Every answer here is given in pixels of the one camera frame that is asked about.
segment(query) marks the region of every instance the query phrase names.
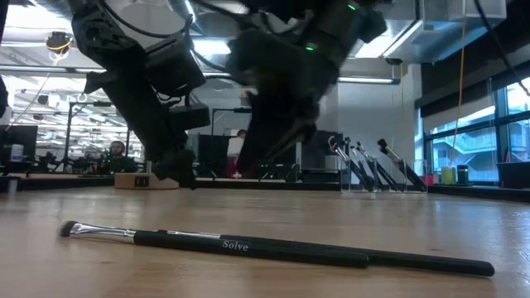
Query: brush handle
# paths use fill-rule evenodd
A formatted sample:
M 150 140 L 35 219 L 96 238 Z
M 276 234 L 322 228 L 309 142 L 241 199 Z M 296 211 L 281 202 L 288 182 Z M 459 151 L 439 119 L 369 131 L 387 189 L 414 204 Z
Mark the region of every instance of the brush handle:
M 296 241 L 233 235 L 222 235 L 221 238 L 232 241 L 268 243 L 274 245 L 275 247 L 291 248 L 295 250 L 311 248 L 317 251 L 321 249 L 331 249 L 342 252 L 362 253 L 368 256 L 370 265 L 405 267 L 437 272 L 470 274 L 476 276 L 492 276 L 495 273 L 494 267 L 489 262 L 465 260 L 452 257 L 435 257 L 411 253 L 385 252 L 364 248 L 347 248 L 334 245 L 301 243 Z
M 173 248 L 193 252 L 217 253 L 239 257 L 255 257 L 269 260 L 303 262 L 337 267 L 366 268 L 369 264 L 366 254 L 335 250 L 314 249 L 302 244 L 296 247 L 277 245 L 274 241 L 256 241 L 251 238 L 227 239 L 212 236 L 175 235 L 167 231 L 136 231 L 137 245 Z
M 402 187 L 399 186 L 399 184 L 388 174 L 388 172 L 381 166 L 379 163 L 377 164 L 378 172 L 379 174 L 387 181 L 388 186 L 390 186 L 390 189 L 395 191 L 405 191 Z
M 367 191 L 373 191 L 373 184 L 370 184 L 361 173 L 359 166 L 354 161 L 349 161 L 349 168 L 357 176 L 359 182 L 364 186 Z
M 383 182 L 381 181 L 381 178 L 379 177 L 379 174 L 378 174 L 378 171 L 376 169 L 375 163 L 373 161 L 369 161 L 369 160 L 366 160 L 366 163 L 368 164 L 368 167 L 372 171 L 374 180 L 377 179 L 379 189 L 380 190 L 384 190 Z
M 419 187 L 421 191 L 427 191 L 427 184 L 425 183 L 425 181 L 420 179 L 420 177 L 416 174 L 416 172 L 407 163 L 405 163 L 405 167 L 407 170 L 407 178 L 416 187 Z

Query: ceiling light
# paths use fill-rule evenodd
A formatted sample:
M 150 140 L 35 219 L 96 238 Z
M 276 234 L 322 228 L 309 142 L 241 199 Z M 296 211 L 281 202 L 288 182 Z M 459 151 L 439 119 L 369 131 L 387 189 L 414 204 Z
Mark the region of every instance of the ceiling light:
M 188 10 L 188 13 L 193 16 L 191 20 L 195 22 L 195 20 L 197 20 L 197 17 L 195 15 L 195 12 L 193 11 L 193 7 L 191 6 L 190 1 L 184 0 L 184 5 L 185 5 L 185 8 Z
M 68 73 L 64 67 L 28 66 L 28 65 L 2 65 L 3 71 L 35 71 L 41 73 Z
M 378 58 L 392 44 L 391 36 L 380 36 L 368 44 L 361 46 L 355 58 Z
M 75 71 L 81 74 L 88 74 L 89 72 L 97 72 L 97 73 L 105 72 L 104 69 L 92 69 L 92 68 L 76 68 Z
M 230 49 L 224 40 L 194 39 L 195 50 L 201 55 L 227 55 Z
M 213 76 L 213 75 L 216 75 L 216 76 L 223 76 L 223 77 L 226 77 L 227 79 L 229 79 L 231 76 L 230 74 L 227 74 L 227 73 L 216 73 L 216 72 L 204 72 L 202 73 L 204 76 L 208 77 L 208 76 Z
M 58 17 L 47 11 L 44 7 L 10 5 L 7 10 L 6 27 L 18 27 L 27 29 L 63 28 L 72 30 L 69 20 Z
M 392 84 L 394 79 L 339 77 L 339 83 Z

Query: red object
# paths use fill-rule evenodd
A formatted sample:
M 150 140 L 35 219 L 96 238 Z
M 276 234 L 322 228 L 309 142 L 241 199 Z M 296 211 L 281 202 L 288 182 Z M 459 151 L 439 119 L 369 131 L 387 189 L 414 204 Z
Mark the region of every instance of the red object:
M 226 167 L 226 175 L 229 178 L 234 177 L 234 174 L 237 171 L 237 168 L 236 168 L 237 163 L 238 163 L 238 158 L 237 157 L 229 157 L 229 164 Z
M 237 164 L 238 164 L 238 158 L 237 157 L 229 157 L 229 164 L 228 164 L 227 169 L 226 169 L 226 175 L 229 178 L 234 178 L 234 174 L 238 171 Z M 239 174 L 241 174 L 241 177 L 239 177 L 239 178 L 252 179 L 253 178 L 253 173 L 254 173 L 254 166 L 252 166 L 252 168 L 250 168 L 250 171 L 247 171 L 245 173 L 239 173 Z
M 420 179 L 422 179 L 423 182 L 425 182 L 429 186 L 434 185 L 434 176 L 433 175 L 421 176 Z

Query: cable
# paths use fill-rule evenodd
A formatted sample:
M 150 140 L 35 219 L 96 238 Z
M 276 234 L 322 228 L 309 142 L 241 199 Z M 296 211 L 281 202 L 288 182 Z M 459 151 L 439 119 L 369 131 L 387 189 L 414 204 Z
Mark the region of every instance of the cable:
M 169 96 L 169 95 L 167 96 L 166 99 L 164 99 L 162 96 L 160 96 L 160 94 L 161 93 L 157 91 L 157 98 L 163 103 L 168 102 L 168 101 L 170 101 L 172 99 L 172 97 Z
M 466 11 L 464 11 L 464 22 L 462 23 L 462 50 L 461 50 L 461 56 L 460 56 L 460 87 L 458 90 L 458 108 L 456 111 L 456 124 L 455 124 L 455 135 L 453 136 L 453 147 L 451 149 L 450 154 L 450 162 L 449 166 L 453 165 L 453 162 L 455 161 L 456 157 L 456 137 L 458 135 L 458 121 L 460 120 L 460 110 L 462 107 L 462 96 L 464 93 L 464 61 L 465 61 L 465 27 L 467 26 L 467 18 L 465 17 Z
M 475 7 L 477 8 L 477 12 L 480 15 L 480 19 L 482 20 L 482 22 L 484 23 L 484 26 L 488 30 L 488 33 L 494 39 L 495 44 L 497 44 L 497 48 L 499 49 L 500 56 L 504 62 L 504 65 L 506 65 L 506 68 L 512 71 L 513 76 L 515 76 L 515 78 L 517 79 L 519 86 L 521 86 L 521 89 L 523 89 L 523 91 L 527 94 L 527 96 L 530 97 L 530 91 L 528 91 L 528 89 L 524 86 L 523 79 L 521 78 L 521 76 L 519 76 L 519 73 L 514 69 L 513 65 L 508 60 L 508 55 L 504 51 L 503 45 L 501 44 L 499 37 L 494 32 L 494 30 L 491 28 L 491 25 L 489 24 L 488 19 L 486 18 L 486 15 L 484 14 L 484 9 L 482 8 L 482 5 L 480 4 L 480 0 L 475 0 Z
M 74 38 L 71 37 L 70 40 L 69 40 L 67 43 L 65 43 L 64 45 L 62 45 L 62 46 L 57 46 L 57 47 L 54 48 L 54 47 L 50 47 L 50 46 L 47 45 L 48 38 L 49 38 L 49 37 L 47 37 L 47 38 L 44 40 L 44 44 L 46 45 L 46 48 L 47 48 L 48 50 L 61 50 L 61 51 L 63 51 L 66 47 L 68 47 L 68 46 L 72 43 L 72 41 L 74 40 Z
M 272 29 L 271 21 L 268 18 L 268 14 L 266 14 L 265 12 L 261 12 L 259 16 L 261 18 L 263 25 L 265 25 L 265 28 L 267 28 L 267 30 L 269 30 L 273 35 L 276 35 L 276 36 L 285 36 L 287 34 L 291 34 L 294 31 L 298 30 L 302 24 L 302 22 L 297 22 L 295 25 L 293 25 L 289 29 L 286 29 L 285 31 L 276 32 L 274 31 L 274 29 Z
M 223 66 L 217 65 L 217 64 L 209 61 L 203 55 L 199 54 L 195 50 L 195 46 L 193 44 L 193 41 L 191 40 L 191 35 L 190 35 L 190 27 L 191 27 L 192 22 L 193 22 L 193 15 L 190 14 L 186 18 L 183 30 L 184 30 L 184 38 L 185 38 L 186 42 L 188 42 L 188 46 L 190 47 L 190 50 L 193 53 L 193 55 L 195 57 L 197 57 L 197 59 L 199 59 L 202 63 L 204 63 L 207 66 L 209 66 L 211 69 L 218 70 L 220 72 L 226 72 L 226 69 Z
M 53 66 L 57 66 L 57 64 L 59 64 L 59 61 L 61 60 L 60 57 L 63 55 L 62 53 L 64 49 L 65 48 L 62 48 L 60 50 L 60 54 L 57 56 L 57 59 L 53 62 Z M 37 99 L 41 95 L 41 92 L 44 89 L 44 86 L 46 85 L 46 83 L 48 82 L 48 79 L 50 79 L 50 73 L 46 74 L 46 78 L 44 79 L 44 82 L 42 82 L 41 87 L 36 92 L 35 96 L 31 100 L 31 102 L 27 105 L 27 107 L 24 109 L 24 111 L 22 111 L 22 113 L 20 113 L 20 115 L 18 115 L 18 117 L 15 118 L 15 120 L 12 123 L 10 123 L 9 126 L 6 127 L 4 132 L 7 132 L 15 123 L 17 123 L 22 117 L 24 117 L 27 111 L 29 111 L 29 109 L 33 106 L 33 104 L 37 101 Z

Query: computer monitor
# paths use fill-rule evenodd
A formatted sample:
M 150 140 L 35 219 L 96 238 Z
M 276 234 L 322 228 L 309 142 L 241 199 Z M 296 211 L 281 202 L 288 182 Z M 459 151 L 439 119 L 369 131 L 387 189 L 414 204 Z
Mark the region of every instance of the computer monitor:
M 15 125 L 6 130 L 8 125 L 0 125 L 0 148 L 2 149 L 2 159 L 5 162 L 11 155 L 8 147 L 13 144 L 24 146 L 22 155 L 26 159 L 33 160 L 36 150 L 36 136 L 38 126 Z

